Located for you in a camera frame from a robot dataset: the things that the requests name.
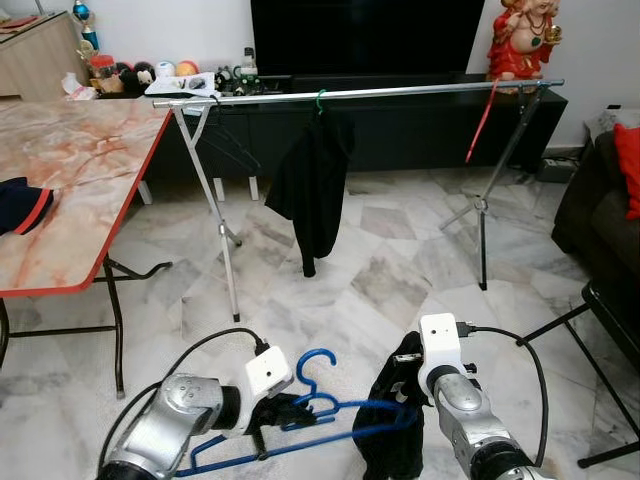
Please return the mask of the black hanging shirt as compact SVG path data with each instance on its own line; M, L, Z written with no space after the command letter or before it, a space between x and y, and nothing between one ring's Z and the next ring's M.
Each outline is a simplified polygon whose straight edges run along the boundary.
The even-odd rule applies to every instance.
M265 205L292 221L306 278L316 275L315 260L337 242L353 147L349 116L316 110L276 169Z

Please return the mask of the navy garment red trim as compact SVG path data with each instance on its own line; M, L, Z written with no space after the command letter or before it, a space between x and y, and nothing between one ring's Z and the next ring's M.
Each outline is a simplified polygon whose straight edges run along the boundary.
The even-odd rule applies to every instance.
M0 236L24 236L40 225L56 202L54 189L29 186L26 177L0 182Z

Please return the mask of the black plastic hanger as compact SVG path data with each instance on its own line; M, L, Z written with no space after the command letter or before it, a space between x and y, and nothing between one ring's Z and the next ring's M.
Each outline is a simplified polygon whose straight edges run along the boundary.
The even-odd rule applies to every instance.
M227 157L248 177L261 173L262 165L250 148L250 125L246 115L230 108L206 108L201 141Z

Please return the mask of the black plush toy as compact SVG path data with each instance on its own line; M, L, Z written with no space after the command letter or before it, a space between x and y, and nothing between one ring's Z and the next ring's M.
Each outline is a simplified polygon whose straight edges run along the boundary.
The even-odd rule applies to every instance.
M154 65L148 61L137 61L136 64L118 61L115 68L122 82L123 93L143 93L152 82L155 82Z

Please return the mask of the black television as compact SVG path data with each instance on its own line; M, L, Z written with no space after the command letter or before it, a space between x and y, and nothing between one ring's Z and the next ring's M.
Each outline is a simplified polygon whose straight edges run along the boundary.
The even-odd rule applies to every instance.
M250 0L268 76L465 72L486 0Z

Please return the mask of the brown fabric sofa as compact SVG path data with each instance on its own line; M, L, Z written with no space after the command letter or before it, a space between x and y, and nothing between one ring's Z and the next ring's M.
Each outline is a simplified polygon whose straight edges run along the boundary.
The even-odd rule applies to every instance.
M639 284L640 225L627 218L628 200L614 133L599 134L568 183L552 232L590 278Z

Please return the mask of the red cushion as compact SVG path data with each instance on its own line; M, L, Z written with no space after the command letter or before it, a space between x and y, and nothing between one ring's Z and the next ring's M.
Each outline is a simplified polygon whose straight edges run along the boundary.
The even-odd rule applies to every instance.
M626 218L640 218L640 129L614 123L614 147L620 159L620 170L625 177L628 192Z

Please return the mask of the silver metal clothes rack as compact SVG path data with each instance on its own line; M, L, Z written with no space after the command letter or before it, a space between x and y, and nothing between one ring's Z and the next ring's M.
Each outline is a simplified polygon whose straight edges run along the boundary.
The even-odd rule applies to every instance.
M525 105L521 106L521 118L515 132L509 137L506 150L500 155L499 163L495 168L495 173L499 173L500 169L508 163L509 156L515 151L517 143L520 142L524 132L529 125L532 115L541 102L541 97L549 91L549 88L562 86L563 79L522 79L522 81L506 81L498 82L498 88L508 88L508 90L516 90L524 92L532 90L532 96ZM410 96L410 95L426 95L426 93L453 93L466 91L489 90L492 82L472 82L461 84L429 84L429 86L415 87L396 87L396 88L380 88L380 90L346 90L326 92L323 101L329 100L348 100L348 99L379 99L379 97L394 96ZM215 192L212 191L211 183L205 175L204 165L202 165L200 156L198 156L196 145L200 136L204 133L206 123L206 108L221 108L221 106L230 105L251 105L251 104L270 104L270 102L315 102L316 92L307 93L274 93L274 95L257 95L257 96L239 96L229 97L229 99L219 99L219 97L189 97L189 99L155 99L152 106L156 109L166 109L172 111L175 123L178 124L180 136L186 146L189 160L195 166L195 173L202 189L207 205L210 207L212 219L218 225L218 234L220 237L221 259L225 265L225 283L227 283L227 293L230 300L230 316L234 323L241 321L241 308L238 305L238 296L236 288L236 274L232 266L232 248L234 246L242 246L241 238L237 236L227 225L227 221L221 215L218 201L215 200Z

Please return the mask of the red laughing Buddha statue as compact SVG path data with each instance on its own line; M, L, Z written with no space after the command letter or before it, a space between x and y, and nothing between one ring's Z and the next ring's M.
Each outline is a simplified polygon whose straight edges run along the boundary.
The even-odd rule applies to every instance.
M490 82L534 81L543 77L563 29L554 23L561 0L500 0L506 12L493 22L486 79Z

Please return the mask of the light wooden cabinet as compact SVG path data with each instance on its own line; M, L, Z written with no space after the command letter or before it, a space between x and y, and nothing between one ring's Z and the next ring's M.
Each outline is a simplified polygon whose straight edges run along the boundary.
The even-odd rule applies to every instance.
M13 35L0 35L0 101L58 101L61 82L73 73L88 83L78 47L81 35L67 12L46 15Z

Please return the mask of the pink white packet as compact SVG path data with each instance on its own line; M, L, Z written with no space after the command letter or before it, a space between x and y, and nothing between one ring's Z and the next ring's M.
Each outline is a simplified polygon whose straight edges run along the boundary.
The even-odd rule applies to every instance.
M68 72L61 79L61 87L65 92L64 99L67 101L95 100L99 96L99 91L92 86L86 86L79 82L76 73Z

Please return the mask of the red plastic hanger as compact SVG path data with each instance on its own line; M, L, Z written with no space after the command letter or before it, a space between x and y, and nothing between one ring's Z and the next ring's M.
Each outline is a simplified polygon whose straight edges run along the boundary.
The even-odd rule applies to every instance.
M488 119L490 114L492 114L492 109L495 101L495 97L497 97L498 90L498 81L494 79L492 82L492 87L490 87L488 99L486 99L485 108L483 110L483 114L480 116L479 123L477 123L477 127L474 132L474 137L470 142L470 146L467 148L465 160L463 160L463 164L468 165L471 163L472 157L474 157L475 148L477 147L477 142L480 140L481 134L483 134L484 129L486 127L486 123L488 123Z

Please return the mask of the lace covered side table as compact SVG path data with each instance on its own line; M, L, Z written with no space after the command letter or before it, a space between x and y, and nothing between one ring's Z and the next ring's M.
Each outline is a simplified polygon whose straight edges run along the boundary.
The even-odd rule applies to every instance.
M609 106L599 111L595 116L586 119L584 125L588 129L589 140L595 140L600 134L612 133L614 125L622 124L626 128L635 128L637 125L636 108L621 108L621 106Z

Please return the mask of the black ribbed garment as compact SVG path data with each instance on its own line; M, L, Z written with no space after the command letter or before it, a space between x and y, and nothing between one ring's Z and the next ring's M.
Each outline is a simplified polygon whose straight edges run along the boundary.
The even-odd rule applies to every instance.
M392 355L372 383L370 401L402 404L415 413L428 406L426 402L397 402L392 392ZM380 431L355 439L355 444L366 462L364 480L416 480L422 472L422 430L424 417L417 417L410 426L399 430Z

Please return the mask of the clear bottle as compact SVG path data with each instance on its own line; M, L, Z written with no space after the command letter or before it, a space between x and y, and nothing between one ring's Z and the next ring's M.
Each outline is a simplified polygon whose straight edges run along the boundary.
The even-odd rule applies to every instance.
M253 47L244 47L242 63L237 68L237 72L239 78L244 82L257 81L259 79L259 69L257 69Z

